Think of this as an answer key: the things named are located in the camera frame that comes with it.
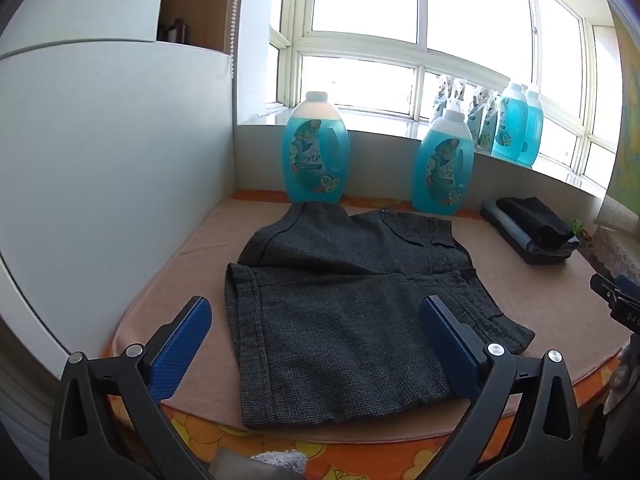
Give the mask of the dark grey tweed pants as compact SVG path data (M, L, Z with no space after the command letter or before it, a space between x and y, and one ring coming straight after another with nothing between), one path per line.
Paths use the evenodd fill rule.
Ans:
M381 417L450 396L419 320L433 295L484 342L520 354L534 340L491 298L448 220L288 208L226 271L244 424Z

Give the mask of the orange floral bedsheet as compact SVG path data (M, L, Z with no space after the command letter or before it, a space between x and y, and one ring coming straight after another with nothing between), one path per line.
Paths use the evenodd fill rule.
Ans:
M226 200L288 205L283 193L271 191L239 191ZM480 215L464 210L457 217L480 218ZM601 365L596 374L573 382L582 420L590 419L604 400L616 363L617 356L614 356ZM248 456L266 451L297 450L308 458L307 474L311 479L412 479L434 458L448 437L444 434L383 443L312 442L267 434L267 429L250 431L244 425L240 430L232 429L168 408L166 404L163 409L179 436L204 462L210 462L221 448Z

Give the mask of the stack of folded dark clothes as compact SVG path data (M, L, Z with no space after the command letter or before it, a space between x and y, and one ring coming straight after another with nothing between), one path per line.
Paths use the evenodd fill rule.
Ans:
M480 215L531 266L562 263L580 245L570 227L537 197L484 200Z

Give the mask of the white radiator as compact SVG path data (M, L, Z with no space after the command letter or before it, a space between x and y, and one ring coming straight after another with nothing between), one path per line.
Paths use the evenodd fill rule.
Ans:
M49 437L60 382L1 321L1 425L28 469L49 479Z

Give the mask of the blue detergent bottle right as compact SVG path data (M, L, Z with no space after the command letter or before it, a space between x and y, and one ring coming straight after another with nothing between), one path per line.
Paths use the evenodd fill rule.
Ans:
M453 216L461 207L473 171L474 142L464 115L446 108L420 144L411 179L415 210Z

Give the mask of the far blue bottle on sill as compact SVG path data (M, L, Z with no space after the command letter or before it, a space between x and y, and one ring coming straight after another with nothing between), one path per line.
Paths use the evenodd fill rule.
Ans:
M527 124L524 143L520 156L518 156L518 162L521 165L531 167L539 153L542 126L544 125L544 111L542 110L537 91L528 89L525 97L528 106Z

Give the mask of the blue detergent bottle on sill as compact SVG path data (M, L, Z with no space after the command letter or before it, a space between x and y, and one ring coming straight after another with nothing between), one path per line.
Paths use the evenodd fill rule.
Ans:
M526 133L528 105L522 86L511 82L498 102L498 124L492 154L510 160L520 157Z

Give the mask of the refill pouches on sill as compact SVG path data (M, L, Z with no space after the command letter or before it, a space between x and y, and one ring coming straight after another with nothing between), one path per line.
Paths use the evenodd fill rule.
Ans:
M476 86L466 79L440 75L437 77L432 118L442 116L447 107L460 112L471 131L475 148L490 154L497 123L497 98L498 94L486 87Z

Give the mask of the blue detergent bottle left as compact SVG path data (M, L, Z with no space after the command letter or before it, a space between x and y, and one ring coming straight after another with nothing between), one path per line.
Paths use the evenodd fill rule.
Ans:
M281 143L285 192L292 203L338 204L349 170L349 134L326 92L308 91Z

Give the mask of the white wardrobe cabinet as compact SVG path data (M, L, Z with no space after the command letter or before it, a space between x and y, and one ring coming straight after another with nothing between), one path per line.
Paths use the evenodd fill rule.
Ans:
M232 191L228 3L1 0L1 321L58 380Z

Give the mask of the white window frame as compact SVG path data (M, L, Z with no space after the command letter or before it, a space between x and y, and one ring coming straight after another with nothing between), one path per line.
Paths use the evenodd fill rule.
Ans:
M620 50L608 0L268 0L267 96L311 89L423 125L444 99L510 82L544 110L534 165L605 188L620 138Z

